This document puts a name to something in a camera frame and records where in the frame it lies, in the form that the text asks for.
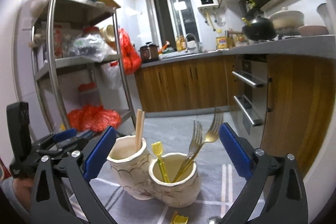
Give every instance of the fork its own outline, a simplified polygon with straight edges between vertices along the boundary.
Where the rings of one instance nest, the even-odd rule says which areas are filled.
[[[176,182],[177,180],[179,180],[182,177],[182,175],[187,171],[187,169],[189,168],[191,163],[194,161],[198,152],[200,151],[200,149],[205,143],[213,143],[219,139],[219,135],[218,135],[219,127],[223,123],[223,113],[222,112],[218,113],[216,112],[216,110],[218,110],[217,107],[215,108],[215,115],[213,117],[212,124],[208,132],[205,134],[204,142],[199,146],[199,149],[196,151],[196,153],[188,160],[188,163],[185,165],[183,172],[180,173],[179,177],[174,179],[173,182]]]
[[[193,136],[190,141],[188,155],[185,157],[185,160],[182,162],[180,169],[178,170],[174,180],[177,179],[178,176],[180,175],[180,172],[183,171],[188,159],[192,157],[200,148],[202,144],[202,130],[203,130],[202,124],[198,121],[194,121],[194,131],[193,131]]]

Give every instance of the ceramic cup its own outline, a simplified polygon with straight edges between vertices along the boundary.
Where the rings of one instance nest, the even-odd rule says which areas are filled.
[[[182,153],[168,153],[162,156],[170,181],[174,179],[186,156]],[[201,178],[195,162],[189,166],[181,180],[175,183],[163,182],[157,159],[149,166],[149,176],[152,182],[152,189],[150,189],[152,196],[170,207],[189,206],[196,200],[201,190]]]
[[[113,177],[126,192],[136,199],[151,199],[151,182],[148,168],[153,157],[142,138],[142,147],[135,151],[135,136],[117,138],[107,160],[110,162]]]

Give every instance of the spice rack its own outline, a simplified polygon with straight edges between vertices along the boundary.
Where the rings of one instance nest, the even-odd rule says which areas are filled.
[[[76,28],[83,28],[88,25],[96,25],[103,20],[112,17],[113,25],[118,26],[116,10],[120,8],[119,5],[116,7],[108,7],[103,5],[97,5],[95,2],[90,0],[49,0],[49,5],[45,5],[41,13],[33,20],[32,27],[32,39],[35,34],[35,27],[40,26],[41,22],[47,22],[46,29],[46,53],[47,62],[38,69],[38,49],[33,48],[31,50],[31,60],[34,74],[35,89],[38,98],[38,102],[41,108],[41,112],[45,123],[48,127],[50,133],[57,131],[53,128],[50,118],[47,115],[46,105],[41,96],[40,82],[42,79],[50,79],[51,88],[53,95],[55,96],[56,105],[61,116],[61,120],[65,129],[70,129],[70,124],[67,116],[67,111],[64,106],[64,101],[58,84],[58,75],[67,74],[74,71],[79,71],[83,69],[88,69],[90,72],[91,80],[95,82],[95,66],[112,61],[119,61],[120,73],[123,88],[126,95],[126,100],[128,104],[128,109],[116,109],[116,111],[121,116],[121,124],[127,119],[132,118],[133,125],[135,127],[136,117],[134,114],[134,108],[131,100],[130,91],[128,88],[128,83],[125,75],[124,65],[121,60],[121,46],[119,41],[118,28],[115,27],[115,41],[117,54],[109,55],[103,62],[97,63],[84,56],[78,57],[67,57],[55,59],[54,55],[54,22],[67,22],[71,26]]]

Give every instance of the window pane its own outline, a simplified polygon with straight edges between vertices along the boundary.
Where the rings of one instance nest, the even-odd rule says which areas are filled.
[[[176,25],[177,36],[180,37],[181,35],[183,35],[183,30],[182,30],[180,15],[179,15],[179,9],[176,5],[178,2],[176,0],[170,0],[170,3],[171,3],[171,8],[173,10],[174,22],[175,22],[175,25]]]
[[[186,33],[193,33],[197,40],[199,41],[199,36],[197,32],[193,7],[191,6],[190,0],[179,0],[179,7],[181,9],[183,21],[184,21],[184,27]],[[193,40],[192,37],[188,36],[188,41]]]
[[[157,23],[161,34],[162,45],[168,40],[171,47],[176,47],[173,27],[171,25],[167,0],[154,0]]]

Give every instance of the chopsticks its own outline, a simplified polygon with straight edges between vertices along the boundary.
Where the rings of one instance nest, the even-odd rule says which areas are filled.
[[[145,120],[145,112],[138,109],[136,113],[136,125],[135,125],[135,150],[140,150],[142,144],[143,123]]]

